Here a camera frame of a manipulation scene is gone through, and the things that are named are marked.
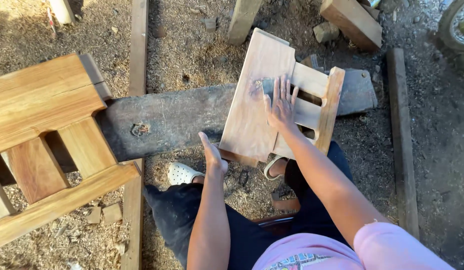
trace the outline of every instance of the black pants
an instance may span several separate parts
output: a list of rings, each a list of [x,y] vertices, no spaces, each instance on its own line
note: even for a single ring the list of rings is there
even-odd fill
[[[331,142],[327,157],[352,181],[347,160],[337,143]],[[348,245],[324,205],[310,189],[295,160],[287,163],[284,180],[294,190],[301,205],[286,235],[274,236],[226,205],[230,227],[229,270],[252,269],[272,243],[300,232],[327,236]],[[154,221],[164,237],[165,246],[172,250],[184,269],[202,188],[203,185],[198,183],[171,186],[163,192],[153,185],[144,188],[145,199],[152,208]]]

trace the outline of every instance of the hand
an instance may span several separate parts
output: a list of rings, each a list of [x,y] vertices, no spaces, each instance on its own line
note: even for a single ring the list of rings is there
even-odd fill
[[[199,132],[200,140],[204,145],[205,161],[207,162],[207,170],[219,169],[223,174],[227,172],[229,163],[222,159],[218,151],[217,144],[211,144],[205,133]]]
[[[286,80],[285,75],[283,75],[281,79],[275,79],[274,100],[271,102],[269,95],[264,95],[267,121],[271,127],[276,128],[279,132],[296,127],[294,123],[294,105],[299,88],[295,87],[292,95],[290,89],[291,82]]]

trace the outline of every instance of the graphic print on shirt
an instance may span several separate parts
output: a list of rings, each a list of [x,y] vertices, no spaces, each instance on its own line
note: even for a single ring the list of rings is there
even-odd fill
[[[303,267],[325,261],[328,258],[331,258],[331,256],[299,253],[282,261],[278,261],[264,270],[302,270]]]

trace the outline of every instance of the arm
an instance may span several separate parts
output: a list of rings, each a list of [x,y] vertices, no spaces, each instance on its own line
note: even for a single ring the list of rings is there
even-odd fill
[[[284,137],[310,188],[324,204],[342,236],[353,247],[355,234],[365,224],[389,220],[299,131],[293,114],[298,90],[295,88],[291,96],[290,81],[285,82],[283,77],[279,90],[279,80],[276,79],[272,107],[269,96],[264,96],[269,123]]]
[[[224,202],[227,162],[203,132],[199,133],[207,161],[199,211],[190,235],[187,269],[226,270],[230,254],[230,229]]]

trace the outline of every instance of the pink t-shirt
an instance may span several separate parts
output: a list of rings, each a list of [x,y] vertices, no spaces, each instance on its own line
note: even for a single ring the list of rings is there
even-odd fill
[[[273,243],[252,270],[453,269],[399,226],[372,223],[354,238],[355,252],[329,237],[298,233]]]

